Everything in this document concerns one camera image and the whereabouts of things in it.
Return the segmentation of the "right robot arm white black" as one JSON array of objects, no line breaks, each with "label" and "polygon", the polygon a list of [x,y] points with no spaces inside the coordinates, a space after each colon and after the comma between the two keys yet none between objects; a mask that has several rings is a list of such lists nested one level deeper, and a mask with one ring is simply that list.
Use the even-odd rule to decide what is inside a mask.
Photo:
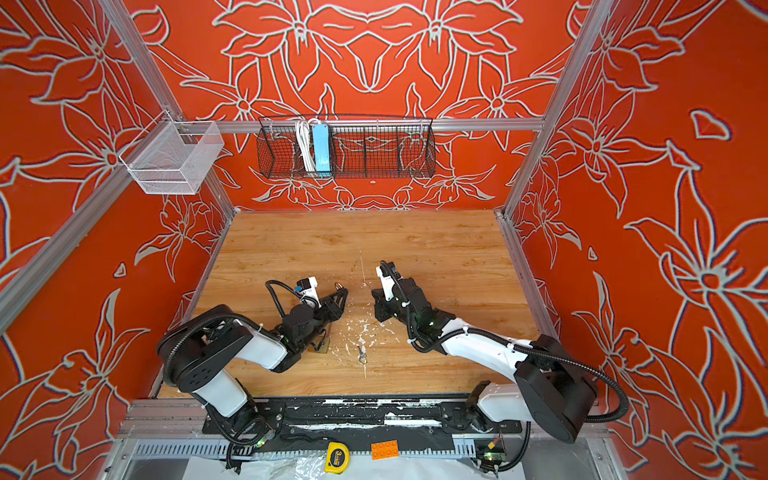
[{"label": "right robot arm white black", "polygon": [[381,262],[376,274],[381,282],[372,292],[377,321],[398,320],[420,353],[470,360],[505,378],[503,384],[485,383],[474,394],[470,405],[484,418],[532,422],[572,443],[584,425],[615,422],[628,413],[630,400],[619,383],[575,360],[556,338],[515,339],[476,327],[433,307],[415,280],[403,277],[392,262]]}]

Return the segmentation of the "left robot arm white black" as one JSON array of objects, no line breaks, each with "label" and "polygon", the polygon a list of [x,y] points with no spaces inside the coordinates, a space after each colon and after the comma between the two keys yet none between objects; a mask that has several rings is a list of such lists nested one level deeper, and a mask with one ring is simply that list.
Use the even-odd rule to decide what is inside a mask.
[{"label": "left robot arm white black", "polygon": [[265,287],[280,316],[268,329],[221,304],[168,332],[157,346],[163,382],[197,399],[215,432],[235,448],[262,446],[275,425],[251,393],[227,372],[234,360],[273,373],[293,367],[310,348],[317,350],[328,326],[341,319],[349,291],[340,284],[321,297],[314,277],[294,287],[268,280]]}]

